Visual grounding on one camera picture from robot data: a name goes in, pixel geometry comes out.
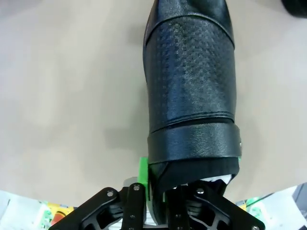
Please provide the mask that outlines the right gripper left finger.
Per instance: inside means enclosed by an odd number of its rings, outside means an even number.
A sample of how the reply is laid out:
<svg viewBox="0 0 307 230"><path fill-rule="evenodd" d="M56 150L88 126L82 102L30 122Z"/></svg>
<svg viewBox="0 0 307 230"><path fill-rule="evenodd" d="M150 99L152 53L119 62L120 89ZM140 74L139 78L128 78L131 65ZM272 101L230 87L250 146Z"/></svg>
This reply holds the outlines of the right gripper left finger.
<svg viewBox="0 0 307 230"><path fill-rule="evenodd" d="M148 159L140 158L137 181L120 191L106 187L50 227L51 230L142 230L146 221Z"/></svg>

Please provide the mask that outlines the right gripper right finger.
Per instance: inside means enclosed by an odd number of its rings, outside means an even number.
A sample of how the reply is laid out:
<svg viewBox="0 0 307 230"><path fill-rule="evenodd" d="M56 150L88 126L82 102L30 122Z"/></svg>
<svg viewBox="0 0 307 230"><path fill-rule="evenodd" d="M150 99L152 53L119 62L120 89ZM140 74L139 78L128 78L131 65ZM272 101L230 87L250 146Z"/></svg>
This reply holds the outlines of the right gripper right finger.
<svg viewBox="0 0 307 230"><path fill-rule="evenodd" d="M264 230L265 224L200 181L165 193L170 230Z"/></svg>

